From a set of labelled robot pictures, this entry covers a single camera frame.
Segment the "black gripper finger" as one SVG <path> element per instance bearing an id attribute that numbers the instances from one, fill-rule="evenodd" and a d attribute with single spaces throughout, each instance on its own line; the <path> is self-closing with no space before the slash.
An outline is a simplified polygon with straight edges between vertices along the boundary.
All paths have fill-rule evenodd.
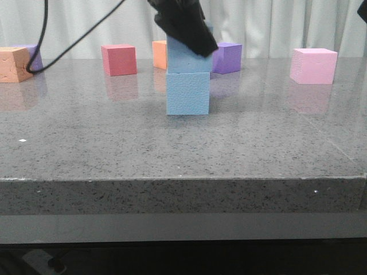
<path id="1" fill-rule="evenodd" d="M 168 35 L 186 45 L 197 55 L 208 57 L 218 49 L 217 42 L 205 23 L 198 0 L 148 1 L 157 11 L 154 21 Z"/>

